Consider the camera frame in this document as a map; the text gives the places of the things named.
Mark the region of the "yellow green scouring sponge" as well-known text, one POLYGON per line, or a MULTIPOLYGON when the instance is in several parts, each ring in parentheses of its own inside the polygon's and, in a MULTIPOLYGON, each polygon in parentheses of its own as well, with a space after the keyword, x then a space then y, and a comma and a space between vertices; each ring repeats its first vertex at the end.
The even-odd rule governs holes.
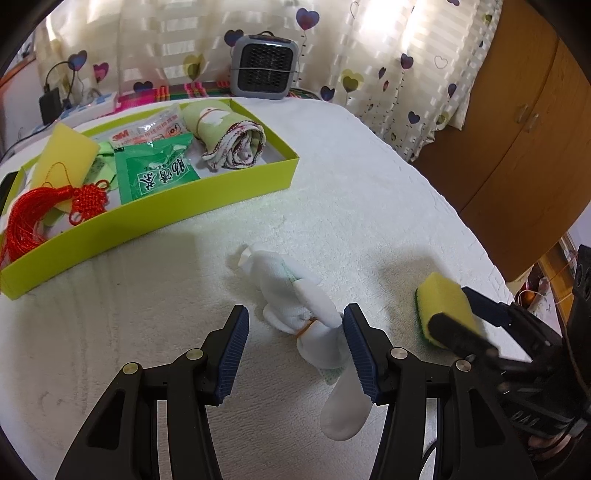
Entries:
POLYGON ((415 302, 422 335, 432 345, 446 349, 444 344, 432 336, 428 328, 431 318, 440 313, 446 314, 474 333, 485 336, 482 322, 474 316, 461 286, 439 272, 432 272, 417 288, 415 302))

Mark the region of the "red tassel chinese knot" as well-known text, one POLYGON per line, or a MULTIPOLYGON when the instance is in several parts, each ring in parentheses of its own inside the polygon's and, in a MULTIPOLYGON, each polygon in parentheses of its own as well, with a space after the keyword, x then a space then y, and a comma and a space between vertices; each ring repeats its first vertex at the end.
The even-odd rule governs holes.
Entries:
POLYGON ((66 165, 56 162, 49 168, 40 187, 20 196, 7 217, 1 244, 1 264, 12 263, 47 241, 41 224, 58 204, 68 203, 68 221, 72 226, 106 212, 110 182, 100 179, 94 183, 74 186, 66 165), (55 187, 47 178, 55 166, 61 166, 66 177, 64 186, 55 187))

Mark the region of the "green tea sachet packet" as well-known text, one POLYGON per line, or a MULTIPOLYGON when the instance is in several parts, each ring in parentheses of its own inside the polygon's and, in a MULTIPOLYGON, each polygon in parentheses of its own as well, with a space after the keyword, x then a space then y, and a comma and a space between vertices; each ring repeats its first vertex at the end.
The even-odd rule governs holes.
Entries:
POLYGON ((193 167, 190 133, 150 143, 116 148, 115 162, 121 204, 200 179, 193 167))

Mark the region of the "green towel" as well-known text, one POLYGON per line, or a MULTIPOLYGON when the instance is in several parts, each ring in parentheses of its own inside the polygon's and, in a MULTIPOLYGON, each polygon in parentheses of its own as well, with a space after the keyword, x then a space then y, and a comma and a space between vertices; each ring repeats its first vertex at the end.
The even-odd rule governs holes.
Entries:
POLYGON ((204 146, 201 161, 213 172, 256 165, 266 147, 263 126, 219 100, 200 100, 181 109, 185 127, 204 146))

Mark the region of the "3M clear plastic packet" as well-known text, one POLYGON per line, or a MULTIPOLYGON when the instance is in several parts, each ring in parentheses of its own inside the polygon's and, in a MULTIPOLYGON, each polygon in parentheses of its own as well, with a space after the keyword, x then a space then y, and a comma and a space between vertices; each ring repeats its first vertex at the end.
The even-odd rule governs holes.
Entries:
POLYGON ((98 143, 107 142, 113 148, 120 148, 163 140, 187 132, 181 109, 174 104, 144 119, 93 135, 92 139, 98 143))

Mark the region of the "brown wooden cabinet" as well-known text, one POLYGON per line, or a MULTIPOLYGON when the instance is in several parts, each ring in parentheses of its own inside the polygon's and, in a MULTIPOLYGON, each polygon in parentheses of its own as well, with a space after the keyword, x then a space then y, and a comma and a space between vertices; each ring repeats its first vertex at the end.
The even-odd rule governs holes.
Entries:
POLYGON ((542 6, 504 3, 463 129, 439 132, 414 163, 508 281, 590 201, 590 83, 542 6))

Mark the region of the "lime green shallow box tray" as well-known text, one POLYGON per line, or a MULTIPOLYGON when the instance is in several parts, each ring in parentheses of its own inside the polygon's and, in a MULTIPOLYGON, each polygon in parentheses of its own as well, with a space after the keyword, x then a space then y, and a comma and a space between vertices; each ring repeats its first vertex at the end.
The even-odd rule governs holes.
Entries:
POLYGON ((17 299, 65 270, 178 221, 290 186, 297 153, 232 99, 60 126, 18 155, 1 216, 1 290, 17 299))

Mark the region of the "cream heart pattern curtain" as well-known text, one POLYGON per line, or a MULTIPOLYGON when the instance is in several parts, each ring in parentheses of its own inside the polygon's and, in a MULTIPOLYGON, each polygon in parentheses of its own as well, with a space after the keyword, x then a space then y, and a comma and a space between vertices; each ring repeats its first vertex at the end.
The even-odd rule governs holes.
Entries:
POLYGON ((461 125, 499 1, 65 1, 36 27, 39 74, 74 93, 290 89, 346 108, 407 161, 461 125))

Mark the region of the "black smartphone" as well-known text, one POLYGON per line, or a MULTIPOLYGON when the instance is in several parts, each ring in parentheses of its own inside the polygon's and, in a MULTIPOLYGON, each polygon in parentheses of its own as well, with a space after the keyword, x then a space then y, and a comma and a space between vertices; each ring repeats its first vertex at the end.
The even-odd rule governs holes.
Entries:
POLYGON ((13 187, 17 175, 18 173, 16 171, 9 172, 0 183, 0 213, 4 211, 9 193, 13 187))

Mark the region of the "grey portable heater fan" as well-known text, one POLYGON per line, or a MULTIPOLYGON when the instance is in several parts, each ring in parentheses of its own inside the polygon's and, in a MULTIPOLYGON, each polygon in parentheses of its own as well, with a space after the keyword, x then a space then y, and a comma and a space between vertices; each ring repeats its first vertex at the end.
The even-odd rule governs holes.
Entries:
POLYGON ((267 32, 235 42, 230 90, 235 97, 280 100, 287 97, 297 73, 297 44, 267 32))

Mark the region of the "white blue power strip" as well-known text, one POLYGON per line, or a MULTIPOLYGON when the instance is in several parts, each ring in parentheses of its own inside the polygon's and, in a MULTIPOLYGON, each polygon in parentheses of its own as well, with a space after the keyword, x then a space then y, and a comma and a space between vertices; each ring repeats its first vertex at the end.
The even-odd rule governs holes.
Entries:
POLYGON ((58 120, 67 124, 80 124, 105 115, 112 114, 117 106, 117 93, 109 93, 95 98, 87 105, 77 106, 64 111, 58 120))

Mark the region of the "black power adapter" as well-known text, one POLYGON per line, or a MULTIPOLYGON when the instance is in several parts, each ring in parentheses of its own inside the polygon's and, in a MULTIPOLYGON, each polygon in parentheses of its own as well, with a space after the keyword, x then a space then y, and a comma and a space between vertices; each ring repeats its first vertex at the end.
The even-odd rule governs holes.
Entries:
POLYGON ((54 64, 47 72, 43 85, 43 95, 39 98, 39 108, 44 126, 49 126, 55 120, 57 120, 64 111, 65 107, 70 105, 70 96, 72 94, 76 73, 76 66, 72 60, 60 61, 54 64), (61 65, 66 65, 72 72, 72 76, 68 84, 67 94, 64 100, 61 100, 60 98, 59 88, 51 88, 49 85, 49 75, 61 65))

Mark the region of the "pink plaid cloth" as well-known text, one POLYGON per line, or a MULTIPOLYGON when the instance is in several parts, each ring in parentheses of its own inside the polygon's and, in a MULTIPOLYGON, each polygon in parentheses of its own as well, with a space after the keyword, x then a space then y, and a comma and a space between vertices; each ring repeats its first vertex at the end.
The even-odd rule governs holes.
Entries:
POLYGON ((235 96, 228 81, 189 82, 148 89, 140 85, 137 90, 121 95, 116 100, 114 112, 166 101, 184 101, 199 98, 225 98, 235 96))

